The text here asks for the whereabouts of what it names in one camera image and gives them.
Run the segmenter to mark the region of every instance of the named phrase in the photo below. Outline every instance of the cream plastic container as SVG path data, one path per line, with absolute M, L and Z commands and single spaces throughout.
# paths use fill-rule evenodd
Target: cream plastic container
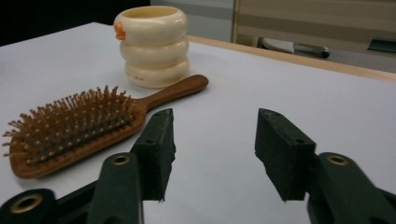
M 163 88 L 187 75 L 187 17 L 175 7 L 135 7 L 114 20 L 129 79 L 144 88 Z

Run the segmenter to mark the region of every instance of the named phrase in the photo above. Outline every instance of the wooden hairbrush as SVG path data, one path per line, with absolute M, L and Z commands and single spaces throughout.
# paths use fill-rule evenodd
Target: wooden hairbrush
M 139 131 L 147 112 L 157 105 L 204 89 L 208 79 L 187 77 L 148 97 L 133 99 L 106 86 L 31 109 L 5 132 L 11 168 L 20 178 L 39 178 Z

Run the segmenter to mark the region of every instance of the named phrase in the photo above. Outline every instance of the hairbrush handle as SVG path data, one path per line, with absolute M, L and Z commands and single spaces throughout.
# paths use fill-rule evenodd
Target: hairbrush handle
M 161 105 L 181 96 L 201 91 L 207 86 L 208 83 L 209 80 L 202 75 L 186 77 L 172 86 L 158 91 L 148 97 L 139 99 L 139 101 L 142 103 L 142 105 L 146 105 L 147 110 L 150 110 L 157 105 Z

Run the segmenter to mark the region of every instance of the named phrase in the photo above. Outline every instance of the white tabletop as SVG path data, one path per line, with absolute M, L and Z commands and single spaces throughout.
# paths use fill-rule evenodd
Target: white tabletop
M 30 108 L 98 86 L 119 86 L 134 98 L 154 93 L 128 81 L 114 35 L 111 26 L 91 23 L 1 47 L 0 132 Z M 254 154 L 259 108 L 290 119 L 318 154 L 344 154 L 377 187 L 396 193 L 395 84 L 196 43 L 188 56 L 190 75 L 210 82 L 148 113 L 173 108 L 177 154 L 165 202 L 144 202 L 146 223 L 309 223 L 306 202 L 283 203 Z M 129 151 L 139 134 L 40 179 L 17 178 L 0 158 L 0 204 L 27 189 L 52 189 L 59 198 L 91 183 L 103 160 Z

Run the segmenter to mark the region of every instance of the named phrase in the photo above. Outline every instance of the hairbrush bristle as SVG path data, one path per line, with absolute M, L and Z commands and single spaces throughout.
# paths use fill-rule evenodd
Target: hairbrush bristle
M 109 91 L 83 91 L 52 104 L 31 109 L 31 115 L 21 114 L 20 120 L 9 125 L 17 130 L 5 132 L 12 137 L 3 146 L 19 148 L 5 156 L 23 157 L 29 165 L 35 165 L 74 150 L 87 142 L 111 133 L 134 121 L 129 113 L 125 91 L 117 94 L 117 87 Z

